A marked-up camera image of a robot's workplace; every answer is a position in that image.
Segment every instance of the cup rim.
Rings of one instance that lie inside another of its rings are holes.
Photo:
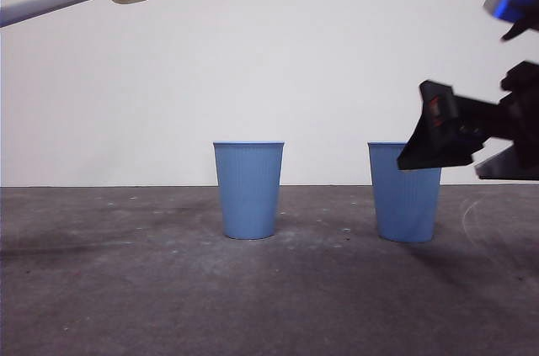
[[[406,146],[406,141],[368,141],[369,146]]]
[[[284,141],[214,141],[214,145],[220,145],[220,144],[237,144],[237,145],[243,145],[243,144],[285,144]]]

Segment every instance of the gray handle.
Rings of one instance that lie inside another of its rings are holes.
[[[87,0],[28,0],[0,8],[0,28]]]

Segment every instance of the blue plastic cup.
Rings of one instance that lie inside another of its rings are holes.
[[[283,141],[216,141],[217,180],[226,236],[275,234]]]
[[[397,242],[427,242],[435,229],[441,168],[401,171],[405,143],[370,142],[378,234]]]

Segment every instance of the gray concrete floor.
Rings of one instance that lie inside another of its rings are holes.
[[[435,239],[371,188],[284,187],[275,236],[216,188],[4,189],[2,355],[538,355],[539,187],[443,187]]]

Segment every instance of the white wall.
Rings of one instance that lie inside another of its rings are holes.
[[[94,0],[5,28],[3,185],[215,184],[212,141],[266,139],[285,184],[369,183],[366,142],[409,138],[420,82],[497,101],[539,60],[483,1]]]

